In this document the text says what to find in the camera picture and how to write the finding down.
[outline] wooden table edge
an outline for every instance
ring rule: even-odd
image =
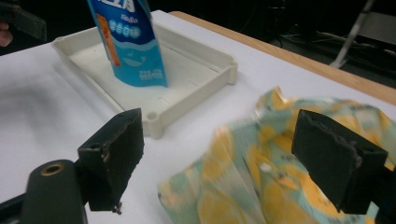
[[[191,23],[204,27],[207,30],[213,31],[217,34],[224,35],[254,49],[273,55],[285,62],[292,63],[320,76],[346,85],[349,88],[364,92],[368,95],[373,96],[376,99],[382,100],[392,105],[396,105],[396,89],[373,82],[363,77],[358,77],[356,75],[342,71],[338,68],[331,67],[327,64],[316,62],[304,56],[272,46],[258,39],[252,38],[247,35],[242,35],[230,29],[216,25],[209,21],[204,21],[202,19],[193,17],[192,15],[186,14],[181,11],[172,11],[169,12],[169,14],[178,17],[184,21],[189,21]]]

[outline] floral cloth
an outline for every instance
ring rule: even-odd
[[[367,215],[338,213],[291,154],[300,109],[324,114],[389,152],[396,161],[396,124],[370,105],[340,99],[285,99],[265,93],[256,116],[215,131],[209,150],[158,185],[163,208],[175,223],[374,223]]]

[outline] white table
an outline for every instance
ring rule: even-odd
[[[234,86],[227,86],[169,125],[159,140],[145,138],[145,154],[122,196],[122,215],[93,213],[90,223],[171,223],[156,186],[207,150],[216,127],[250,116],[259,97],[279,86],[285,96],[338,97],[381,108],[396,119],[396,106],[286,63],[161,11],[154,20],[207,45],[230,52],[239,62]],[[115,115],[60,60],[51,45],[0,57],[0,202],[24,193],[37,166],[75,161],[77,148]]]

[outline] plastic tray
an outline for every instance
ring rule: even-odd
[[[51,45],[90,86],[121,112],[140,107],[145,135],[163,128],[227,84],[234,84],[235,58],[154,23],[168,79],[165,87],[132,87],[113,74],[96,27],[55,39]]]

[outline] table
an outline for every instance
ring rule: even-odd
[[[157,198],[156,185],[198,159],[216,127],[250,116],[260,95],[275,86],[286,97],[353,99],[378,106],[396,119],[393,89],[181,12],[152,15],[160,24],[234,55],[239,63],[237,81],[166,127],[161,139],[145,138],[144,157],[121,199],[122,215],[93,213],[87,207],[90,223],[171,223]],[[24,193],[28,175],[37,166],[58,159],[75,161],[77,148],[115,112],[49,44],[2,56],[0,68],[3,202]]]

